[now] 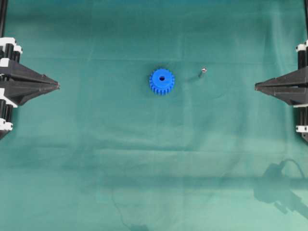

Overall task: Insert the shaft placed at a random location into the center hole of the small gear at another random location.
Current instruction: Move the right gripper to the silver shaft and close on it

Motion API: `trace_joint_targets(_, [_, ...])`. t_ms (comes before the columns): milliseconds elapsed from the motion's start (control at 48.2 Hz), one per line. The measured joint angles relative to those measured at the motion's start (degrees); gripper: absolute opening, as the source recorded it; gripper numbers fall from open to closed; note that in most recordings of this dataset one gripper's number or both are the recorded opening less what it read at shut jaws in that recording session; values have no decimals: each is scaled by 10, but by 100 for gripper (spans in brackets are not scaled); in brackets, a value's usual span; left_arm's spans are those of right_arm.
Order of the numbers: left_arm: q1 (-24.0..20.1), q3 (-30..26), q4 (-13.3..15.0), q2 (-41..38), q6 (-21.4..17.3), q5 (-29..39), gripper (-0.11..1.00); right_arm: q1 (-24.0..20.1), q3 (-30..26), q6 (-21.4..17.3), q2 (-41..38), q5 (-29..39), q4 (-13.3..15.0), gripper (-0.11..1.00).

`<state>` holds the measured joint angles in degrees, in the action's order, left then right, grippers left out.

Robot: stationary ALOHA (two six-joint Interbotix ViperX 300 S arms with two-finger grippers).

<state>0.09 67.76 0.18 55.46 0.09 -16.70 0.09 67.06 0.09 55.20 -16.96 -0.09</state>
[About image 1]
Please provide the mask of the left gripper rail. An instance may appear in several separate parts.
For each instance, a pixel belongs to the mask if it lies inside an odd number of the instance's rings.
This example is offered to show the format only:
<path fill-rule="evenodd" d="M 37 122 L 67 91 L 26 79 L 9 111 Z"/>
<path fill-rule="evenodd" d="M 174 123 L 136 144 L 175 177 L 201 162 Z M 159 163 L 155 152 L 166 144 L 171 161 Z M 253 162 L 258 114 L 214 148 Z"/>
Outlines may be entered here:
<path fill-rule="evenodd" d="M 20 64 L 21 54 L 15 38 L 0 38 L 0 139 L 13 129 L 14 108 L 60 88 L 57 81 Z M 13 79 L 44 84 L 8 84 Z"/>

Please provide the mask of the right gripper rail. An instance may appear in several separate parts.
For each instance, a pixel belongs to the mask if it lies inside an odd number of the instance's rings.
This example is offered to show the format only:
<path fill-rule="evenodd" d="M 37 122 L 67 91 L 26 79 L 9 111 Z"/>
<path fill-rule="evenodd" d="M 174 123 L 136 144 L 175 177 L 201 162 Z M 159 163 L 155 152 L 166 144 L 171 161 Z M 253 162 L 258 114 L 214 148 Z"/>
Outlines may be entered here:
<path fill-rule="evenodd" d="M 308 141 L 308 41 L 296 46 L 298 70 L 255 84 L 255 90 L 298 108 L 296 131 Z"/>

